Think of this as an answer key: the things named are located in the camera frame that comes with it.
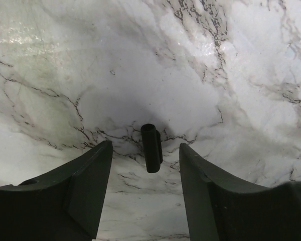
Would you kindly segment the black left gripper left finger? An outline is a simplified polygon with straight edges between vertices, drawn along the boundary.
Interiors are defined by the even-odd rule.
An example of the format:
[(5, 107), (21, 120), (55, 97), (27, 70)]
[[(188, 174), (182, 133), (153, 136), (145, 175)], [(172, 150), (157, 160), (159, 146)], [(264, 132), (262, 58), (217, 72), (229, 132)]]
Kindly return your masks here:
[(19, 185), (0, 186), (0, 240), (94, 240), (112, 142)]

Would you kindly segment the black marker cap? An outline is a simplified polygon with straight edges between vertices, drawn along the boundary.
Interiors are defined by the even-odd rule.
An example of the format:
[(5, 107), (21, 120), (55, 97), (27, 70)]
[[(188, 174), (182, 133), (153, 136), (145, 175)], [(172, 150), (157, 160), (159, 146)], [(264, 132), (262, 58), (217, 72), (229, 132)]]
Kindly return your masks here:
[(153, 124), (145, 124), (140, 128), (142, 147), (148, 173), (156, 173), (163, 162), (160, 132)]

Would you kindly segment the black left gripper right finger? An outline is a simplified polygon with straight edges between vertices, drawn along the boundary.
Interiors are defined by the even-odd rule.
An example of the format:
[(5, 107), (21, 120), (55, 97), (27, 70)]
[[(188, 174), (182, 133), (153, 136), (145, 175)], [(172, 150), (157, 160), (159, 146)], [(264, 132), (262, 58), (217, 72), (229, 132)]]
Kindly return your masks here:
[(191, 240), (301, 240), (301, 181), (253, 184), (186, 144), (179, 161)]

